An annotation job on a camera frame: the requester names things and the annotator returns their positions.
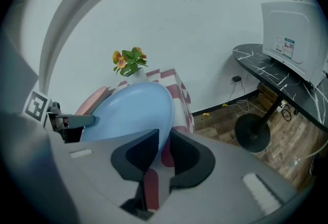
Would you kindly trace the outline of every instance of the white flower pot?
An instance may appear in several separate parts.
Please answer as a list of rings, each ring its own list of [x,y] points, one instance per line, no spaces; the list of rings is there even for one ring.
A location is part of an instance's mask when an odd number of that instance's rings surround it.
[[[134,85],[140,82],[146,82],[147,77],[146,73],[143,68],[139,68],[138,71],[135,73],[131,74],[130,76],[127,76],[127,82],[129,85]]]

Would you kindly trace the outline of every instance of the label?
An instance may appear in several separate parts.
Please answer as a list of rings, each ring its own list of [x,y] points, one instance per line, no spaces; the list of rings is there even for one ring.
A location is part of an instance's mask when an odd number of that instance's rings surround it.
[[[290,59],[292,58],[294,51],[295,41],[285,38],[283,45],[283,54],[288,56]]]
[[[283,46],[284,46],[285,38],[282,36],[277,36],[275,41],[275,51],[279,54],[283,53]]]

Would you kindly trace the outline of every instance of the baseboard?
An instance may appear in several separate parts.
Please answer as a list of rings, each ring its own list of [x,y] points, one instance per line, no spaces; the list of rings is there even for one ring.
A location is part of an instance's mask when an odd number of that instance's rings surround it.
[[[255,91],[253,91],[253,92],[251,92],[251,93],[248,93],[247,95],[243,95],[243,96],[241,96],[241,97],[239,97],[239,98],[236,98],[236,99],[234,99],[234,100],[229,101],[229,105],[236,103],[238,100],[244,100],[244,99],[247,99],[247,98],[251,98],[251,97],[253,97],[253,96],[257,96],[258,93],[259,93],[259,90],[256,89]],[[218,110],[218,109],[222,108],[222,105],[223,105],[223,104],[224,104],[224,103],[222,103],[222,104],[220,104],[220,105],[217,105],[217,106],[214,106],[214,107],[210,107],[210,108],[207,108],[207,109],[204,109],[204,110],[200,110],[200,111],[194,112],[194,113],[192,113],[192,115],[193,115],[193,116],[196,116],[196,115],[201,115],[201,114],[203,114],[203,113],[210,113],[210,112],[213,112],[213,111],[215,111],[215,110]]]

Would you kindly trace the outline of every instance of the white appliance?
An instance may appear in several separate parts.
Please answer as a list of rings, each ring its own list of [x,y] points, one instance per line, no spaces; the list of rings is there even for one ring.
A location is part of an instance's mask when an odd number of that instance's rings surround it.
[[[328,25],[321,8],[297,1],[263,3],[263,53],[316,87],[325,77]]]

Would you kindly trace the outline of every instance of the orange flower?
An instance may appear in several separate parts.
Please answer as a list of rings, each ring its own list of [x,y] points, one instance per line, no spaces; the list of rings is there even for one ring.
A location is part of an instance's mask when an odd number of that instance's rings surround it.
[[[136,47],[137,51],[141,53],[141,58],[147,58],[147,56],[142,52],[142,49],[140,47]]]
[[[119,51],[115,51],[113,53],[113,62],[117,64],[118,68],[124,68],[127,65],[126,58],[124,56],[121,56]]]

